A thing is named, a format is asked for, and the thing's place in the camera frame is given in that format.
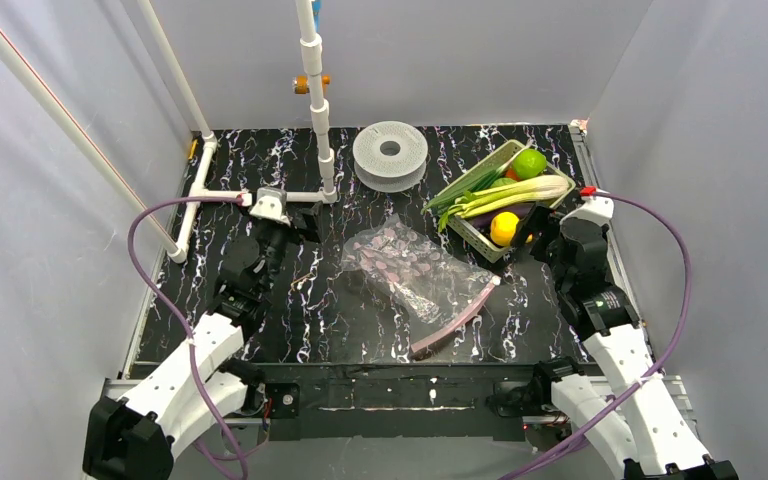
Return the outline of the toy celery stalk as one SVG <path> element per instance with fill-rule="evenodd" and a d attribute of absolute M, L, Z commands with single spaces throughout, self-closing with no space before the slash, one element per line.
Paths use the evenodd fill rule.
<path fill-rule="evenodd" d="M 443 211 L 438 231 L 444 230 L 452 217 L 470 219 L 517 203 L 556 199 L 568 188 L 569 182 L 560 175 L 540 175 L 500 187 L 467 191 Z"/>

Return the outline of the clear pink zip top bag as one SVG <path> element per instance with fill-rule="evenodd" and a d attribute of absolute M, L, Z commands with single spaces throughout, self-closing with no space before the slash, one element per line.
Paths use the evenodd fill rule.
<path fill-rule="evenodd" d="M 347 240 L 341 267 L 362 272 L 406 313 L 410 360 L 442 350 L 501 284 L 498 275 L 457 259 L 397 215 Z"/>

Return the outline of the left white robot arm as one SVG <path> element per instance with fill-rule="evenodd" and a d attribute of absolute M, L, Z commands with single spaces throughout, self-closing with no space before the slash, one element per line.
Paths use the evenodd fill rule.
<path fill-rule="evenodd" d="M 241 409 L 263 372 L 236 358 L 265 322 L 291 244 L 320 242 L 320 204 L 287 220 L 255 217 L 232 243 L 211 301 L 185 340 L 140 383 L 89 413 L 82 469 L 94 479 L 167 479 L 177 457 Z"/>

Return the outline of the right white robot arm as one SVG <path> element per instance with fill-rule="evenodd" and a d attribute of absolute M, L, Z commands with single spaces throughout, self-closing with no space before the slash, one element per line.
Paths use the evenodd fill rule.
<path fill-rule="evenodd" d="M 612 400 L 571 358 L 538 363 L 531 381 L 503 394 L 510 405 L 553 406 L 572 434 L 538 461 L 543 467 L 587 442 L 617 479 L 735 479 L 692 432 L 646 344 L 627 294 L 609 278 L 607 232 L 581 217 L 537 205 L 519 222 L 514 245 L 550 267 L 563 318 L 602 371 Z"/>

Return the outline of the yellow toy lemon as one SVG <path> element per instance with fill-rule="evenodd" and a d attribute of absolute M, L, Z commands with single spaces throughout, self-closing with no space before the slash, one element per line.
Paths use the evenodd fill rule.
<path fill-rule="evenodd" d="M 499 247 L 509 247 L 516 234 L 519 218 L 512 212 L 501 212 L 490 224 L 490 239 Z"/>

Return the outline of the green perforated plastic basket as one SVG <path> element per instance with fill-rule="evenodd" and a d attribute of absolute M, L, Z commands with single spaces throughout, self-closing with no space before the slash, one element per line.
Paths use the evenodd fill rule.
<path fill-rule="evenodd" d="M 513 182 L 510 173 L 515 161 L 534 157 L 539 152 L 520 141 L 509 140 L 492 151 L 475 166 L 450 182 L 426 202 L 425 212 L 439 219 L 438 229 L 450 228 L 485 260 L 495 263 L 509 251 L 489 236 L 489 222 L 502 209 L 544 202 L 555 208 L 561 205 L 575 187 L 575 182 L 546 160 L 543 169 L 529 179 Z"/>

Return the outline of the purple toy eggplant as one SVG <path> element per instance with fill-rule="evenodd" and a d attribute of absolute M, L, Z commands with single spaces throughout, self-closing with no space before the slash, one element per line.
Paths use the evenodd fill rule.
<path fill-rule="evenodd" d="M 517 204 L 509 205 L 509 206 L 470 218 L 467 220 L 467 222 L 476 229 L 489 230 L 492 224 L 492 220 L 499 214 L 512 213 L 516 215 L 519 219 L 522 219 L 529 214 L 533 205 L 534 205 L 533 202 L 525 202 L 525 203 L 517 203 Z"/>

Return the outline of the green toy apple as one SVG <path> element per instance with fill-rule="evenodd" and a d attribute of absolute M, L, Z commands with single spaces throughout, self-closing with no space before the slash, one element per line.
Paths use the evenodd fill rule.
<path fill-rule="evenodd" d="M 534 149 L 524 149 L 514 157 L 510 169 L 519 180 L 528 180 L 541 175 L 547 165 L 544 154 Z"/>

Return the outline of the green toy okra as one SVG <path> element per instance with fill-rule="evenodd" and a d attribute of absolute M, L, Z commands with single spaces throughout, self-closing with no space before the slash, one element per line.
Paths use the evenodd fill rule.
<path fill-rule="evenodd" d="M 473 191 L 477 186 L 485 183 L 492 183 L 504 173 L 509 164 L 510 160 L 482 160 L 429 200 L 421 212 L 434 212 L 435 214 L 439 214 L 441 211 L 450 207 L 457 198 L 461 197 L 467 191 Z"/>

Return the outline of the grey filament spool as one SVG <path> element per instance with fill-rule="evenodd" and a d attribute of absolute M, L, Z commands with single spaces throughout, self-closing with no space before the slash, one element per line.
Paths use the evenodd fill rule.
<path fill-rule="evenodd" d="M 352 145 L 354 172 L 368 188 L 397 193 L 418 185 L 426 172 L 428 142 L 416 127 L 382 121 L 363 128 Z"/>

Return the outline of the orange pipe clamp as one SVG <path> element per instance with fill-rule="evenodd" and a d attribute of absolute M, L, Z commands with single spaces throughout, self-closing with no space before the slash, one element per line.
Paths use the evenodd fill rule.
<path fill-rule="evenodd" d="M 330 76 L 322 75 L 321 81 L 322 81 L 322 89 L 323 91 L 326 91 L 327 86 L 330 84 Z M 306 95 L 310 93 L 310 83 L 309 83 L 308 77 L 305 75 L 296 76 L 293 79 L 292 85 L 293 85 L 293 91 L 297 95 Z"/>

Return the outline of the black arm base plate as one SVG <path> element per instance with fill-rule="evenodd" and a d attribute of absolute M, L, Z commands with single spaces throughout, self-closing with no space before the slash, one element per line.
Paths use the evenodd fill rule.
<path fill-rule="evenodd" d="M 258 365 L 272 405 L 270 437 L 299 441 L 489 437 L 523 441 L 529 431 L 566 437 L 570 420 L 524 394 L 529 364 Z"/>

